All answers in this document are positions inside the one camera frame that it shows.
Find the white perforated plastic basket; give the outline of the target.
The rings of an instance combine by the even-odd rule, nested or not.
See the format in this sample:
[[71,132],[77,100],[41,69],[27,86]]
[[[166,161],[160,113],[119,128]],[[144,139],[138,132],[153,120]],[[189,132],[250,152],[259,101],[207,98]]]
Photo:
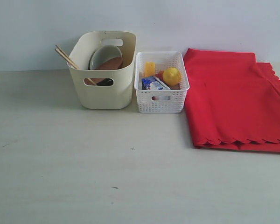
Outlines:
[[[176,67],[181,72],[180,88],[177,90],[145,90],[142,87],[146,62],[155,63],[155,72]],[[190,85],[182,54],[178,51],[139,52],[135,61],[134,89],[139,112],[141,113],[179,113]]]

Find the steel cup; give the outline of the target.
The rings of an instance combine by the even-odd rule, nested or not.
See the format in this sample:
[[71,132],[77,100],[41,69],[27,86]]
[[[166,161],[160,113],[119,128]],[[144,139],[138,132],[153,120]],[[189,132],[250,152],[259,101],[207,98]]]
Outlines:
[[98,86],[112,86],[114,81],[110,78],[103,79],[102,81],[98,82]]

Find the blue white milk carton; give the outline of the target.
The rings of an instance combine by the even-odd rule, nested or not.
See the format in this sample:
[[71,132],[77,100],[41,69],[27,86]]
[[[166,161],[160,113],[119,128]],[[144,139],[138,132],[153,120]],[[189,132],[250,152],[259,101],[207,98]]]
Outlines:
[[149,76],[142,79],[142,89],[144,90],[171,90],[156,76]]

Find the yellow lemon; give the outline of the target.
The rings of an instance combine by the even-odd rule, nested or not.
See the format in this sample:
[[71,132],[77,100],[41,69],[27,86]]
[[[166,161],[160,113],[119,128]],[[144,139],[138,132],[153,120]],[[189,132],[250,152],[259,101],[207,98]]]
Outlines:
[[167,85],[175,86],[181,82],[182,76],[177,68],[170,67],[164,70],[162,78]]

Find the yellow cheese wedge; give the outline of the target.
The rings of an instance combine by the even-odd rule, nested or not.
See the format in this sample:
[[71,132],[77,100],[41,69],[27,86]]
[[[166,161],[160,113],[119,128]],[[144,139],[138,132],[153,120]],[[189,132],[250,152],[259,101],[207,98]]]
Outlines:
[[144,68],[144,77],[155,75],[155,62],[146,62]]

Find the white ceramic bowl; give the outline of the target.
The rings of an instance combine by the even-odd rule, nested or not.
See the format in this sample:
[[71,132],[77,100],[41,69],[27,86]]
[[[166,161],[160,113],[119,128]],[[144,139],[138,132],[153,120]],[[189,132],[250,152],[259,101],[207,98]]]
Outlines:
[[122,52],[119,47],[115,45],[102,46],[97,49],[90,57],[88,69],[95,70],[103,63],[116,57],[122,57]]

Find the cream plastic bin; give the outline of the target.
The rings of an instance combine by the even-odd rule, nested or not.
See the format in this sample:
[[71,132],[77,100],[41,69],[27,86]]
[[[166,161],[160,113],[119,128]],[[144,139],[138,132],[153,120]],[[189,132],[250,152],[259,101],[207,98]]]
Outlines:
[[[121,39],[119,47],[123,67],[119,70],[89,70],[94,52],[102,47],[102,40]],[[128,106],[133,94],[136,35],[125,31],[93,31],[82,35],[70,53],[78,69],[69,67],[82,106],[88,109],[121,109]],[[85,79],[112,79],[111,86],[87,85]]]

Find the red sausage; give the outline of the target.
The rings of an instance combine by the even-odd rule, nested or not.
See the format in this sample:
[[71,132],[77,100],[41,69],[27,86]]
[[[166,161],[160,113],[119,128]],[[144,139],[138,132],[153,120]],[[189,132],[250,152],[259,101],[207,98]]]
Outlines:
[[164,84],[166,84],[170,89],[172,90],[179,90],[180,89],[180,84],[174,85],[174,86],[170,86],[168,85],[164,79],[163,79],[163,71],[159,71],[158,73],[155,74],[155,76],[160,79]]

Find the wooden chopstick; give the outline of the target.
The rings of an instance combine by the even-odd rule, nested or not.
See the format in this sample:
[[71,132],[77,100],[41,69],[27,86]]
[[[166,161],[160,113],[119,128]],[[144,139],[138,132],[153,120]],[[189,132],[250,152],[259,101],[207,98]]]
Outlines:
[[70,56],[58,45],[55,45],[55,51],[67,62],[69,63],[74,69],[79,70],[79,66],[70,58]]
[[[55,51],[68,63],[71,67],[79,70],[79,66],[59,47],[56,45]],[[86,84],[97,86],[97,84],[91,79],[86,78]]]

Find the brown wooden plate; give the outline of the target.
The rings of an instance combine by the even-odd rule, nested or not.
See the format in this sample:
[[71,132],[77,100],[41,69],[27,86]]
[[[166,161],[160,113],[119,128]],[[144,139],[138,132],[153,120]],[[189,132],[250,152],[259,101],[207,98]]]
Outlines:
[[98,66],[95,70],[118,70],[123,66],[123,58],[115,57]]

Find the red table cloth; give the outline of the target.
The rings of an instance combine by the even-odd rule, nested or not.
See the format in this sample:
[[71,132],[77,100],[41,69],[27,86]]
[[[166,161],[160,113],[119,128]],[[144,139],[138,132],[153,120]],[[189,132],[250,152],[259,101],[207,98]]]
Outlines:
[[185,100],[193,145],[280,153],[280,79],[254,53],[188,49]]

